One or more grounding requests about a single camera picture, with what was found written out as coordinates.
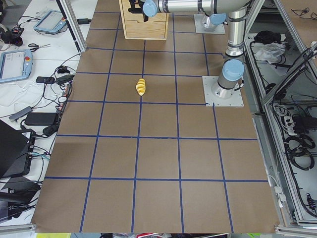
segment white table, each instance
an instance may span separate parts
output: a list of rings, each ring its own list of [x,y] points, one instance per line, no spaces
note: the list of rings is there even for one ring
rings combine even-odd
[[[72,0],[71,3],[77,18],[92,19],[97,0]],[[36,17],[37,12],[42,11],[46,7],[52,10],[59,10],[56,1],[32,0],[25,10],[24,15]],[[29,18],[27,17],[23,17],[19,23],[25,22],[28,19]],[[11,46],[7,51],[28,49],[30,43],[36,43],[40,46],[51,44],[50,47],[38,49],[33,53],[34,59],[37,60],[65,60],[78,54],[69,29],[55,35],[41,35],[33,29],[33,26],[36,23],[36,21],[30,21],[22,24],[21,27],[25,29],[21,35],[23,45],[21,47]],[[85,39],[88,34],[89,26],[89,24],[80,25],[80,29]],[[79,59],[80,57],[76,56],[71,60]]]
[[[77,18],[88,18],[92,19],[94,10],[98,0],[72,0],[73,10]],[[41,11],[45,7],[49,9],[59,10],[55,1],[52,0],[32,0],[24,15],[36,16],[36,12]],[[22,18],[19,23],[26,21],[28,18]],[[21,47],[11,46],[6,51],[13,51],[17,49],[28,49],[28,44],[36,43],[38,45],[51,44],[49,48],[38,49],[33,53],[33,66],[30,77],[21,81],[14,81],[9,83],[0,84],[0,117],[9,115],[27,107],[34,106],[40,99],[43,93],[43,84],[37,84],[35,82],[38,76],[50,76],[54,72],[55,68],[61,65],[64,60],[76,55],[77,49],[70,35],[69,30],[56,34],[56,35],[41,35],[34,31],[33,26],[36,24],[35,21],[27,22],[22,25],[25,28],[22,33],[23,45]],[[84,38],[87,37],[90,25],[80,25]],[[64,65],[76,69],[79,63],[80,57],[74,57]],[[54,84],[53,89],[59,97],[62,93],[59,86]],[[46,97],[55,99],[55,93],[51,90],[48,85],[46,88]],[[48,100],[42,99],[41,103],[37,107],[45,106],[49,103]],[[55,112],[55,104],[51,103],[47,107],[34,109],[35,112]],[[20,129],[20,122],[25,117],[20,118],[17,122],[11,122],[8,117],[1,118],[2,121],[6,122],[15,129]],[[33,126],[29,127],[35,132],[41,134],[44,126]],[[53,143],[54,135],[49,138],[38,138],[35,140],[35,145],[49,150]],[[48,160],[44,159],[44,168],[42,176],[39,179],[39,175],[42,169],[42,160],[33,159],[31,163],[30,172],[25,177],[29,180],[40,180],[44,179],[46,169],[48,166]],[[21,213],[18,218],[12,218],[0,224],[0,226],[11,226],[11,225],[24,225],[31,223],[31,219],[34,213],[34,209]]]

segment laptop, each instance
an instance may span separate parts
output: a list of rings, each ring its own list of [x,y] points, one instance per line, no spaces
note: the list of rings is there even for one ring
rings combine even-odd
[[[0,120],[0,178],[19,177],[30,171],[35,134],[33,130],[15,130]]]

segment scissors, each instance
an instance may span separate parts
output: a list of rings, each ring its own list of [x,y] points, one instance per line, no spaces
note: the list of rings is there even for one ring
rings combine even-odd
[[[30,50],[31,50],[31,52],[35,52],[35,51],[37,51],[39,48],[50,47],[50,44],[43,45],[43,46],[39,46],[39,45],[37,45],[37,44],[35,44],[35,43],[31,43],[31,44],[28,45],[28,47],[33,47],[33,48],[31,48]]]

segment metal mounting plate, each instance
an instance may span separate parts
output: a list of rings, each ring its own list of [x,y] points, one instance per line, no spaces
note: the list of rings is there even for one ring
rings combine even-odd
[[[196,33],[204,33],[204,34],[225,34],[224,26],[223,24],[218,25],[215,29],[207,29],[202,26],[202,19],[203,15],[201,14],[194,14],[195,19],[195,27],[196,27]]]
[[[203,86],[205,103],[207,107],[243,107],[243,100],[240,90],[234,91],[231,98],[222,99],[214,95],[211,91],[212,85],[218,80],[218,76],[203,76]]]

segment wooden box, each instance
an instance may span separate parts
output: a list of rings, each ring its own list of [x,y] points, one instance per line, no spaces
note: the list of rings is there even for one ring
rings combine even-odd
[[[168,14],[158,13],[143,21],[142,14],[132,14],[129,0],[119,0],[124,37],[126,39],[166,40],[168,27]]]

